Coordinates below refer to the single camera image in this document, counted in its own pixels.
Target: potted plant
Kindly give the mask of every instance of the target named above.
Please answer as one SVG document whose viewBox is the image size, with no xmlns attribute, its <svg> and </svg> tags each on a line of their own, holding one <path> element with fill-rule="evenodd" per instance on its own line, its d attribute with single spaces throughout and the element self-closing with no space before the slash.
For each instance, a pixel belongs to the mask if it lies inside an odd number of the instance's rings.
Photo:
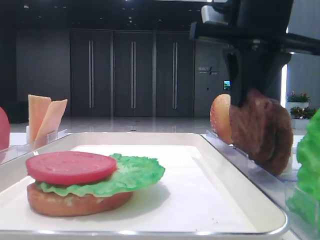
<svg viewBox="0 0 320 240">
<path fill-rule="evenodd" d="M 309 107 L 310 97 L 306 92 L 302 92 L 297 95 L 294 91 L 286 97 L 286 106 L 285 108 L 290 113 L 291 109 L 294 107 L 299 107 L 301 109 Z"/>
<path fill-rule="evenodd" d="M 291 108 L 290 113 L 293 117 L 292 128 L 293 129 L 306 129 L 310 122 L 310 119 L 316 114 L 315 108 L 305 107 L 301 108 L 295 106 Z"/>
</svg>

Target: wall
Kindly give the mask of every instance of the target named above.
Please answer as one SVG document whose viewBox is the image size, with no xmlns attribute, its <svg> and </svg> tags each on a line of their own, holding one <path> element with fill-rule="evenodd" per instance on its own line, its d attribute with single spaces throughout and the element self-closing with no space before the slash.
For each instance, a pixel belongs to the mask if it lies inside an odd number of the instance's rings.
<svg viewBox="0 0 320 240">
<path fill-rule="evenodd" d="M 289 23 L 289 32 L 320 39 L 320 1 L 295 0 Z M 288 64 L 287 93 L 307 92 L 311 106 L 320 107 L 320 57 L 294 54 Z"/>
<path fill-rule="evenodd" d="M 28 94 L 68 99 L 70 115 L 70 34 L 67 29 L 18 29 L 16 34 L 17 99 Z"/>
<path fill-rule="evenodd" d="M 230 94 L 224 90 L 224 81 L 229 80 L 227 67 L 223 58 L 223 45 L 210 42 L 195 44 L 194 73 L 194 116 L 208 117 L 213 100 L 220 94 Z M 209 72 L 200 73 L 199 68 L 211 68 Z"/>
<path fill-rule="evenodd" d="M 0 26 L 0 104 L 17 98 L 16 29 Z"/>
</svg>

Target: orange cheese slice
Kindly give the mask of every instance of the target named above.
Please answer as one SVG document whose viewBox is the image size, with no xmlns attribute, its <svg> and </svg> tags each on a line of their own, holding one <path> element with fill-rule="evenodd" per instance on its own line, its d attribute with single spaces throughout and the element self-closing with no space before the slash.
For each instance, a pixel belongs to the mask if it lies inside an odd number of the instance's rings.
<svg viewBox="0 0 320 240">
<path fill-rule="evenodd" d="M 68 100 L 65 99 L 62 101 L 53 101 L 49 105 L 35 140 L 41 139 L 50 133 L 58 131 L 67 103 Z"/>
<path fill-rule="evenodd" d="M 28 95 L 29 101 L 29 140 L 36 140 L 38 131 L 52 100 L 50 97 Z"/>
</svg>

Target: ceiling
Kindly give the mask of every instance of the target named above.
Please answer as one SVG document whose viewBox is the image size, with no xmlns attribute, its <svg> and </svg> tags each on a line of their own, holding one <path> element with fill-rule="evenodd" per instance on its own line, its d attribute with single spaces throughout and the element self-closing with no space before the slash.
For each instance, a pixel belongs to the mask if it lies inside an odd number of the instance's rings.
<svg viewBox="0 0 320 240">
<path fill-rule="evenodd" d="M 18 27 L 189 31 L 206 2 L 164 0 L 1 0 L 0 21 Z"/>
</svg>

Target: door handle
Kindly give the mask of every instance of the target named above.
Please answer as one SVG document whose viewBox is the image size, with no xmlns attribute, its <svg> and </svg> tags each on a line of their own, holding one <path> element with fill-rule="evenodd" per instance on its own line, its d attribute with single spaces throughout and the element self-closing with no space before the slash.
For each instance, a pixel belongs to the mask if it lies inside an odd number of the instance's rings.
<svg viewBox="0 0 320 240">
<path fill-rule="evenodd" d="M 172 58 L 172 109 L 175 109 L 175 83 L 176 83 L 176 43 L 173 43 Z"/>
<path fill-rule="evenodd" d="M 175 83 L 174 83 L 174 109 L 177 109 L 178 98 L 178 42 L 175 43 Z"/>
<path fill-rule="evenodd" d="M 134 52 L 134 75 L 133 75 L 133 109 L 136 109 L 136 88 L 137 88 L 137 58 L 136 58 L 136 41 L 133 42 L 133 52 Z"/>
<path fill-rule="evenodd" d="M 131 42 L 131 108 L 134 109 L 134 42 Z"/>
<path fill-rule="evenodd" d="M 89 40 L 89 108 L 92 108 L 92 45 Z"/>
<path fill-rule="evenodd" d="M 95 43 L 91 41 L 91 108 L 95 108 Z"/>
</svg>

